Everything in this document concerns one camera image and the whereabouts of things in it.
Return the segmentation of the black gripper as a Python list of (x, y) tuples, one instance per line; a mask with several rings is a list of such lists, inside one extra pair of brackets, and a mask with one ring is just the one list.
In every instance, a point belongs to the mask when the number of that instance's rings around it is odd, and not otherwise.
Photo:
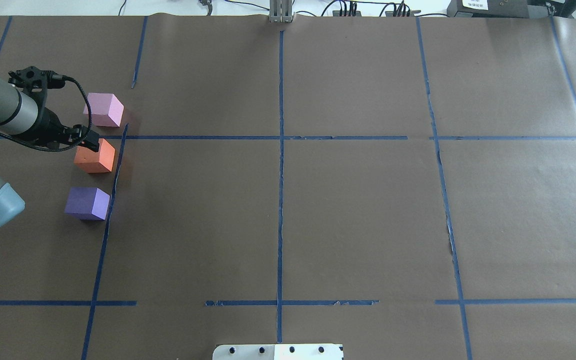
[(99, 133), (86, 125), (74, 125), (72, 128), (62, 125), (54, 111), (43, 108), (35, 124), (27, 131), (27, 141), (33, 146), (49, 151), (64, 151), (81, 140), (78, 147), (94, 153), (99, 152)]

